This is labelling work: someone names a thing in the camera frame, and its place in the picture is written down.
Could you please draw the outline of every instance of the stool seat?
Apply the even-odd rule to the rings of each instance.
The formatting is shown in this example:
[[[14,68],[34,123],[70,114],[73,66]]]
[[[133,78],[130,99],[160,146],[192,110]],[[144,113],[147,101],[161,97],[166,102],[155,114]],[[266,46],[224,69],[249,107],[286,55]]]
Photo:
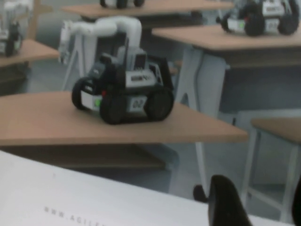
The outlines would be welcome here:
[[[285,140],[301,144],[301,117],[252,119],[251,124],[255,128],[262,129]]]

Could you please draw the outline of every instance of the stool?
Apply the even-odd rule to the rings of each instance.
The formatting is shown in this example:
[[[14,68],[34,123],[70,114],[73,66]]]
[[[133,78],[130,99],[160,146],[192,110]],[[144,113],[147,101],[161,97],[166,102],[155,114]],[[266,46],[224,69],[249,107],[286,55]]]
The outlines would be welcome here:
[[[251,194],[268,205],[278,209],[281,213],[280,221],[290,222],[292,219],[291,206],[293,203],[293,195],[297,185],[297,180],[299,179],[297,160],[301,144],[301,117],[252,119],[251,124],[253,129],[250,134],[245,177],[242,186],[242,204],[245,208],[247,207],[247,197],[248,194]],[[282,138],[285,141],[293,143],[293,148],[290,152],[285,192],[282,203],[278,203],[277,201],[250,187],[255,174],[255,166],[259,154],[259,143],[262,132],[272,134],[276,137]]]

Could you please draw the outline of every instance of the green light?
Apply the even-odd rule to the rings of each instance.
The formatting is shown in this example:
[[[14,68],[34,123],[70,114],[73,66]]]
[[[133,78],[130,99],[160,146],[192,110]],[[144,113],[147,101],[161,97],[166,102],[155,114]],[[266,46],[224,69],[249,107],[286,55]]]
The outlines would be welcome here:
[[[101,103],[101,100],[95,100],[94,105],[95,105],[96,107],[99,107],[99,106],[100,106],[100,103]]]

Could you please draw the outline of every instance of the white robotic arm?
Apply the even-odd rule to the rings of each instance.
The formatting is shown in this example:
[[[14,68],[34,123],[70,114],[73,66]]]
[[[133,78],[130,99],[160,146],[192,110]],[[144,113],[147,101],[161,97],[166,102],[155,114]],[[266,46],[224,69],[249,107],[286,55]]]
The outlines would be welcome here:
[[[63,21],[61,30],[60,45],[58,51],[60,53],[59,62],[67,64],[69,60],[69,45],[70,39],[73,34],[82,34],[85,36],[107,37],[113,36],[117,33],[117,26],[115,23],[110,22],[72,22]]]
[[[68,63],[70,39],[73,34],[84,36],[109,37],[117,32],[125,32],[129,47],[139,47],[142,26],[138,19],[127,16],[100,18],[95,23],[64,21],[59,45],[59,62]]]
[[[28,13],[28,21],[32,18],[34,0],[9,0],[4,3],[3,27],[2,30],[8,30],[11,23],[18,14]]]

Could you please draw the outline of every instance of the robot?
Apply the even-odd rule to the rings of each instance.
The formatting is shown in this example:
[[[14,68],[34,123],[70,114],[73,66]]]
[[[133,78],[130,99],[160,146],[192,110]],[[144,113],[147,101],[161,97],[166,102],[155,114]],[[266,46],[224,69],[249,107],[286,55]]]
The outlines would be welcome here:
[[[100,18],[95,23],[64,22],[60,40],[61,63],[67,63],[72,34],[113,36],[126,33],[117,56],[102,53],[86,77],[72,89],[72,102],[80,110],[100,114],[105,123],[161,121],[174,106],[173,84],[165,58],[148,56],[140,48],[142,26],[127,16]]]
[[[130,4],[134,4],[136,7],[144,5],[145,0],[100,0],[100,5],[104,8],[112,7],[123,9],[127,8]]]
[[[295,0],[249,1],[236,7],[217,22],[226,32],[245,32],[257,37],[265,32],[292,35],[299,27],[299,6]]]
[[[0,54],[11,57],[22,47],[23,37],[20,24],[15,21],[17,14],[29,13],[28,22],[33,14],[33,0],[7,1],[3,7],[3,21],[0,27]]]

